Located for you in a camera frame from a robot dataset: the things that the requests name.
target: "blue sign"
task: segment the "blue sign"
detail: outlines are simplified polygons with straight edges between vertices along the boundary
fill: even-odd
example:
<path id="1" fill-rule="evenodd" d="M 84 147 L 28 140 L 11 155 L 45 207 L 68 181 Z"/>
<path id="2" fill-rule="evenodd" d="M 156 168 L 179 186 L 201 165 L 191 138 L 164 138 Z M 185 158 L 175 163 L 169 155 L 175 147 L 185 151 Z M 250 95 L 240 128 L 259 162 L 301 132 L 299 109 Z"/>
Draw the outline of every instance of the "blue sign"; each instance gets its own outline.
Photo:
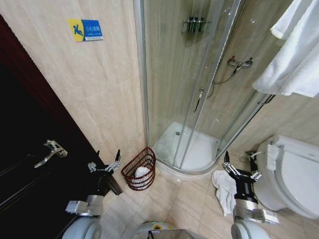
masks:
<path id="1" fill-rule="evenodd" d="M 101 27 L 97 20 L 68 19 L 76 41 L 103 40 Z"/>

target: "towel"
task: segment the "towel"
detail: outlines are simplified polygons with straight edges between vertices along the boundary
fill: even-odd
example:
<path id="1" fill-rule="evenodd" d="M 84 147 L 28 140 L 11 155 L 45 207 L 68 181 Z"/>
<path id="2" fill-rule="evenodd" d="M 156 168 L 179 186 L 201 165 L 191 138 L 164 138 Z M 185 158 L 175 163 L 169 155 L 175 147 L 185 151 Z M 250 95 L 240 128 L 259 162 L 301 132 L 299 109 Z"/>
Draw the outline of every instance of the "towel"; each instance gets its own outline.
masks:
<path id="1" fill-rule="evenodd" d="M 223 210 L 224 216 L 232 214 L 236 205 L 236 182 L 224 170 L 214 171 L 211 177 L 213 185 L 217 188 L 216 197 Z"/>
<path id="2" fill-rule="evenodd" d="M 271 32 L 287 39 L 253 83 L 260 92 L 315 97 L 319 93 L 319 0 L 294 0 Z"/>

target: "shower door frame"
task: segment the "shower door frame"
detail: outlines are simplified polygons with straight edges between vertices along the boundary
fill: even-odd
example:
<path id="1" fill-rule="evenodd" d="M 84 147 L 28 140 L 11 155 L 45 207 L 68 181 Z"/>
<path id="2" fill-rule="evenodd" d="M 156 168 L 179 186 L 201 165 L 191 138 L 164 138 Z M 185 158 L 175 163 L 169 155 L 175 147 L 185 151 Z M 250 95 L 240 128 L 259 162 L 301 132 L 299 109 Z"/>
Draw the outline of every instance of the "shower door frame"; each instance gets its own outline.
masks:
<path id="1" fill-rule="evenodd" d="M 133 0 L 134 3 L 134 15 L 135 15 L 135 26 L 136 26 L 136 39 L 137 39 L 137 50 L 138 50 L 138 61 L 139 61 L 139 72 L 140 72 L 140 84 L 141 84 L 141 94 L 142 94 L 142 111 L 143 111 L 143 122 L 144 122 L 144 133 L 145 133 L 145 144 L 146 146 L 149 146 L 149 110 L 148 110 L 148 92 L 147 92 L 147 68 L 146 68 L 146 45 L 145 45 L 145 26 L 144 26 L 144 0 Z M 252 120 L 252 118 L 257 114 L 257 112 L 267 103 L 269 103 L 274 95 L 269 95 L 269 94 L 263 94 L 259 92 L 255 92 L 255 94 L 252 96 L 252 99 L 250 102 L 246 105 L 245 109 L 241 112 L 241 114 L 236 118 L 240 118 L 241 115 L 244 114 L 245 110 L 249 108 L 250 104 L 253 104 L 254 102 L 257 102 L 256 107 L 252 110 L 252 112 L 249 114 L 249 116 L 246 118 L 246 120 L 241 124 L 241 126 L 236 130 L 236 132 L 233 134 L 231 139 L 225 144 L 225 146 L 222 149 L 218 149 L 217 151 L 217 156 L 215 157 L 215 162 L 208 167 L 207 169 L 201 170 L 201 171 L 186 171 L 182 170 L 182 164 L 184 161 L 184 158 L 186 156 L 186 153 L 188 151 L 189 144 L 191 142 L 193 133 L 197 127 L 199 118 L 201 116 L 204 103 L 206 101 L 209 88 L 212 85 L 212 82 L 214 80 L 216 71 L 218 69 L 219 63 L 223 57 L 223 53 L 227 47 L 229 37 L 231 35 L 231 31 L 235 26 L 235 19 L 239 16 L 238 10 L 240 6 L 243 6 L 245 3 L 245 0 L 234 0 L 234 3 L 232 5 L 232 17 L 230 17 L 227 20 L 226 24 L 226 29 L 228 28 L 228 33 L 225 35 L 225 32 L 223 33 L 223 39 L 221 41 L 221 44 L 219 46 L 219 52 L 218 52 L 218 60 L 214 62 L 212 73 L 210 75 L 210 80 L 208 80 L 207 85 L 205 87 L 205 92 L 204 92 L 204 100 L 202 101 L 199 109 L 199 114 L 196 118 L 196 122 L 194 124 L 194 127 L 192 128 L 191 136 L 188 140 L 187 147 L 185 149 L 182 163 L 180 167 L 175 167 L 173 165 L 170 165 L 166 163 L 165 161 L 158 159 L 163 165 L 168 167 L 169 169 L 182 173 L 185 175 L 202 175 L 208 172 L 211 172 L 218 164 L 220 156 L 227 150 L 227 148 L 231 145 L 231 143 L 237 138 L 237 136 L 242 132 L 242 130 L 247 126 L 247 124 Z M 192 100 L 196 91 L 196 86 L 198 84 L 199 79 L 196 79 L 196 85 L 194 87 L 194 92 L 192 96 Z M 188 109 L 187 115 L 185 117 L 185 121 L 187 120 L 188 113 L 190 111 L 190 108 Z M 224 134 L 224 136 L 220 140 L 220 144 L 222 143 L 224 137 L 227 135 L 227 133 L 230 131 L 230 129 Z"/>

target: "shower enclosure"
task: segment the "shower enclosure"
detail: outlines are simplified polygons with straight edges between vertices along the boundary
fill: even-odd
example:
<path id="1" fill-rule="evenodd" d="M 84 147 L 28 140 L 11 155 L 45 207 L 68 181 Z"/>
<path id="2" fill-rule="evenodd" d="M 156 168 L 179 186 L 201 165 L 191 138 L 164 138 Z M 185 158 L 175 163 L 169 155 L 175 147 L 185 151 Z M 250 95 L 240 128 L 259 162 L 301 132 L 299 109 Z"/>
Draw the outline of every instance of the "shower enclosure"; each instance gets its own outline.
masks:
<path id="1" fill-rule="evenodd" d="M 251 84 L 280 49 L 269 29 L 290 2 L 135 0 L 146 141 L 161 164 L 212 171 L 271 100 Z"/>

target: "toilet paper in basket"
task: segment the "toilet paper in basket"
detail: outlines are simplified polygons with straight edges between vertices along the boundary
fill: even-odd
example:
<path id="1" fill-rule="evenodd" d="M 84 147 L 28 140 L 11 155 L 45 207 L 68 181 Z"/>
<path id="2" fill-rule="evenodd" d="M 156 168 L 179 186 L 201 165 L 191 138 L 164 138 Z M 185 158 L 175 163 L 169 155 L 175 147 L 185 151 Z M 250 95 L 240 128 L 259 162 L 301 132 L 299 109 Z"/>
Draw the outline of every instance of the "toilet paper in basket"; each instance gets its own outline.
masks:
<path id="1" fill-rule="evenodd" d="M 139 178 L 142 177 L 144 175 L 146 175 L 150 170 L 148 168 L 145 167 L 138 167 L 137 170 L 135 171 L 135 177 Z M 148 182 L 144 182 L 144 183 L 139 183 L 140 180 L 139 179 L 132 179 L 133 183 L 136 183 L 136 187 L 141 187 L 146 185 Z"/>
<path id="2" fill-rule="evenodd" d="M 135 171 L 135 177 L 139 178 L 147 174 L 150 170 L 145 167 L 138 167 L 137 170 Z"/>

